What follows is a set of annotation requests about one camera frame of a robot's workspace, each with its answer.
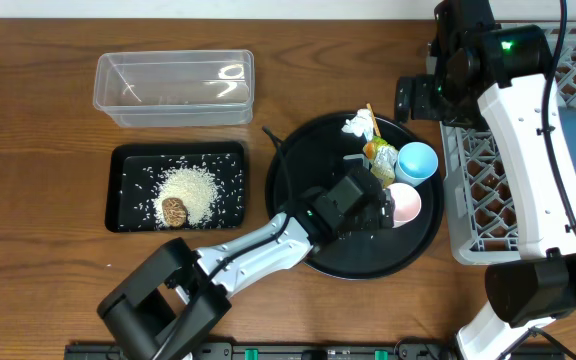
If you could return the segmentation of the white tissue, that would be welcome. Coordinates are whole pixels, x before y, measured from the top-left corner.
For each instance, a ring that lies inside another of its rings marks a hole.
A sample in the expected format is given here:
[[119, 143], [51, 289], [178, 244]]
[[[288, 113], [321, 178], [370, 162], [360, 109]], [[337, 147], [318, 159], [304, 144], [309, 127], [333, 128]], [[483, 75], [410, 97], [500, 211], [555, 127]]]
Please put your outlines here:
[[341, 131], [371, 142], [375, 135], [371, 111], [367, 108], [359, 109], [352, 119], [345, 121]]

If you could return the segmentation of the pink cup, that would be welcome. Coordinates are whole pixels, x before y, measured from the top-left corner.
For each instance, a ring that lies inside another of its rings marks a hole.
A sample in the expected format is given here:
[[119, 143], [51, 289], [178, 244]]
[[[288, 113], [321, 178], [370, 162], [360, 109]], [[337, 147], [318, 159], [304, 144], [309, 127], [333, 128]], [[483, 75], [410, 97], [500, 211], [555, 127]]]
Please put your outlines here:
[[420, 213], [422, 200], [417, 190], [405, 183], [393, 183], [387, 187], [393, 205], [393, 227], [401, 227], [414, 220]]

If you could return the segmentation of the green yellow snack wrapper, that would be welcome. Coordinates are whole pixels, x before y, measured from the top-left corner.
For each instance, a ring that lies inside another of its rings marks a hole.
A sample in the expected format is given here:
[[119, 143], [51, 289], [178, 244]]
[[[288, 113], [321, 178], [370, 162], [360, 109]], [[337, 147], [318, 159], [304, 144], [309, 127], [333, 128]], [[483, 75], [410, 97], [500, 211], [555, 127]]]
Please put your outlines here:
[[395, 180], [394, 166], [399, 151], [386, 140], [374, 136], [363, 147], [363, 153], [371, 165], [371, 173], [378, 179], [383, 188], [391, 185]]

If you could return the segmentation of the brown food lump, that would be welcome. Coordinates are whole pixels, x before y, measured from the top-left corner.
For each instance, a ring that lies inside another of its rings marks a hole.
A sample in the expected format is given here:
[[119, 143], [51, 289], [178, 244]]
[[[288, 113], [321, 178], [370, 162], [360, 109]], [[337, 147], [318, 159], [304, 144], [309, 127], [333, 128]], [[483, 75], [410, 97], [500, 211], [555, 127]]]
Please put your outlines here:
[[187, 220], [187, 209], [180, 198], [169, 197], [162, 201], [162, 217], [168, 227], [182, 227]]

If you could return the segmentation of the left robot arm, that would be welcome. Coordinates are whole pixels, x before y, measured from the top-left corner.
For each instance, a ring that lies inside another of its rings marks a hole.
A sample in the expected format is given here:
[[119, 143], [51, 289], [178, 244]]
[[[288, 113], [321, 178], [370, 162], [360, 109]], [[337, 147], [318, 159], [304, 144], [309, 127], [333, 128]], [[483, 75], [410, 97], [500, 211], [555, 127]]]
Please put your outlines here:
[[377, 178], [353, 168], [335, 186], [290, 194], [263, 227], [192, 250], [181, 238], [160, 246], [98, 305], [129, 359], [182, 359], [231, 309], [231, 298], [334, 242], [343, 225], [368, 212], [391, 227], [394, 201]]

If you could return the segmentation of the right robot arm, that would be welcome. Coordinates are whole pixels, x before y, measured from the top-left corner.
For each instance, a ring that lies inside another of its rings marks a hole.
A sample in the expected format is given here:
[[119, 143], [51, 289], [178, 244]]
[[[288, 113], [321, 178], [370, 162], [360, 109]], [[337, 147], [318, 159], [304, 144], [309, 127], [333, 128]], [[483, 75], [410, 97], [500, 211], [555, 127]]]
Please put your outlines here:
[[576, 311], [576, 172], [556, 103], [562, 52], [535, 25], [503, 28], [486, 1], [444, 0], [430, 75], [397, 83], [395, 117], [488, 128], [518, 226], [519, 259], [487, 268], [487, 303], [457, 333], [457, 359], [505, 359]]

